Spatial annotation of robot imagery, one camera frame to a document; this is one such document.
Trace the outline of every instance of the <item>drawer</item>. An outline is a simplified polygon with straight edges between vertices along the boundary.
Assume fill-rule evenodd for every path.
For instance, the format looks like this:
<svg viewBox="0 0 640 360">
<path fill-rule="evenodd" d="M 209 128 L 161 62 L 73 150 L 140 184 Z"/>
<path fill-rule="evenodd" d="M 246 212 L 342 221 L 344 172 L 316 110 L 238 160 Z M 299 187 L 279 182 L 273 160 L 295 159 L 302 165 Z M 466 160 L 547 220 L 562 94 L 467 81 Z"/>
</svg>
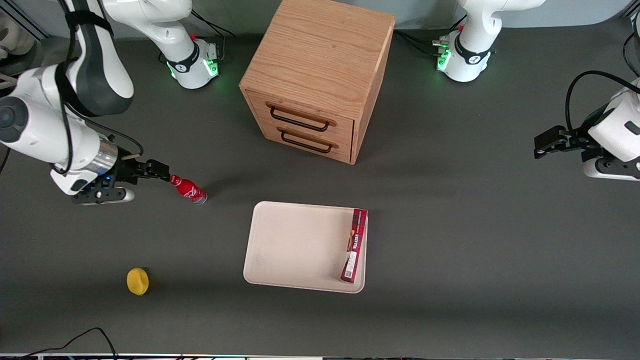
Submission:
<svg viewBox="0 0 640 360">
<path fill-rule="evenodd" d="M 352 120 L 319 115 L 318 111 L 306 110 L 301 106 L 288 104 L 250 90 L 246 93 L 257 117 L 256 120 L 274 122 L 278 126 L 313 138 L 351 147 Z"/>
<path fill-rule="evenodd" d="M 265 138 L 330 159 L 351 163 L 351 146 L 304 133 L 270 120 L 258 120 Z"/>
</svg>

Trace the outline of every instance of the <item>red box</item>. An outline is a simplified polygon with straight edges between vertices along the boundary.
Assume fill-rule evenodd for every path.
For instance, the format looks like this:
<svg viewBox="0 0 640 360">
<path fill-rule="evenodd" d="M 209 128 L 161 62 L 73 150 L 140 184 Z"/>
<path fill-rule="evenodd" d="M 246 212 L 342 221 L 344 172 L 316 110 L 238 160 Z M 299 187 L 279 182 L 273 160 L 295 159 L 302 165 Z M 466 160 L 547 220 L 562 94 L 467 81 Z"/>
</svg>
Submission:
<svg viewBox="0 0 640 360">
<path fill-rule="evenodd" d="M 340 279 L 353 284 L 358 270 L 360 249 L 364 240 L 364 229 L 367 225 L 367 210 L 354 209 L 351 234 L 349 235 L 349 247 L 347 248 L 347 260 L 342 269 Z"/>
</svg>

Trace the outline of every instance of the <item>wooden drawer cabinet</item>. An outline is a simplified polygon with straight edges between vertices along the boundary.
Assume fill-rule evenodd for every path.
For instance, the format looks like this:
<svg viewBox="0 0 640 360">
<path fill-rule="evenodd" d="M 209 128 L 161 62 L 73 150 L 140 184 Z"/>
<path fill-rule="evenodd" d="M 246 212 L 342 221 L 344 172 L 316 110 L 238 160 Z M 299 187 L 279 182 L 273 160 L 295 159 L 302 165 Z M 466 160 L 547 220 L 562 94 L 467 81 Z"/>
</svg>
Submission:
<svg viewBox="0 0 640 360">
<path fill-rule="evenodd" d="M 330 0 L 283 0 L 240 82 L 262 134 L 354 164 L 394 24 Z"/>
</svg>

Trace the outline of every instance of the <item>black metal handle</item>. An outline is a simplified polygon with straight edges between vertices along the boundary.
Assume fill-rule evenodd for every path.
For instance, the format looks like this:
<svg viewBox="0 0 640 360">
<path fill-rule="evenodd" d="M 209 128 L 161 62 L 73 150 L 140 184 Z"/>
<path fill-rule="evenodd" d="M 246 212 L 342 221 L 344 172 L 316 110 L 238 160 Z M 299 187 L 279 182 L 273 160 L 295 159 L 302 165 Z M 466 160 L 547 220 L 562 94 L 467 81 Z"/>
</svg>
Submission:
<svg viewBox="0 0 640 360">
<path fill-rule="evenodd" d="M 280 137 L 282 138 L 282 141 L 284 142 L 288 142 L 288 143 L 292 143 L 293 145 L 297 145 L 297 146 L 302 146 L 305 149 L 309 149 L 309 150 L 313 150 L 313 151 L 317 151 L 320 152 L 321 154 L 328 154 L 331 151 L 331 148 L 333 147 L 333 145 L 328 144 L 327 146 L 329 146 L 329 148 L 327 149 L 320 149 L 319 147 L 315 147 L 315 146 L 311 146 L 311 145 L 307 145 L 305 143 L 301 143 L 301 142 L 297 142 L 296 140 L 291 140 L 291 139 L 287 139 L 285 136 L 285 134 L 287 134 L 286 131 L 284 130 L 280 130 L 280 132 L 282 133 L 280 135 Z"/>
<path fill-rule="evenodd" d="M 273 113 L 274 111 L 276 111 L 276 107 L 272 106 L 271 107 L 271 117 L 273 117 L 274 119 L 280 120 L 280 121 L 288 122 L 290 124 L 294 124 L 294 125 L 297 125 L 297 126 L 302 126 L 302 127 L 307 128 L 307 129 L 314 130 L 314 131 L 326 131 L 329 128 L 329 122 L 328 121 L 324 123 L 323 127 L 317 127 L 317 126 L 305 124 L 304 122 L 295 121 L 293 119 L 289 119 L 289 118 L 286 118 L 286 117 L 282 117 L 282 116 L 276 115 L 276 114 Z"/>
</svg>

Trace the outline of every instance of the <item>wall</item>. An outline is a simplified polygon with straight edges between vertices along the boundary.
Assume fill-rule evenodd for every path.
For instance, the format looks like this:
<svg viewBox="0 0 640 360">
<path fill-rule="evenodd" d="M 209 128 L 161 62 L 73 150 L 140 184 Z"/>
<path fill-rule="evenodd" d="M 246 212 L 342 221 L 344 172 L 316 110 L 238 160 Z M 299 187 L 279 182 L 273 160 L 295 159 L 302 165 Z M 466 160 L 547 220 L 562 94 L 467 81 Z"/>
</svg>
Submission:
<svg viewBox="0 0 640 360">
<path fill-rule="evenodd" d="M 442 29 L 464 14 L 456 0 L 338 0 L 364 8 L 393 13 L 400 29 Z M 576 26 L 601 22 L 616 15 L 630 0 L 547 0 L 539 8 L 503 12 L 507 28 Z M 236 33 L 263 33 L 280 0 L 193 0 L 193 8 L 206 19 Z M 62 10 L 56 1 L 20 0 L 20 7 L 52 35 L 68 36 Z M 194 17 L 181 21 L 199 35 L 213 32 Z M 112 22 L 118 38 L 142 37 L 137 31 Z"/>
</svg>

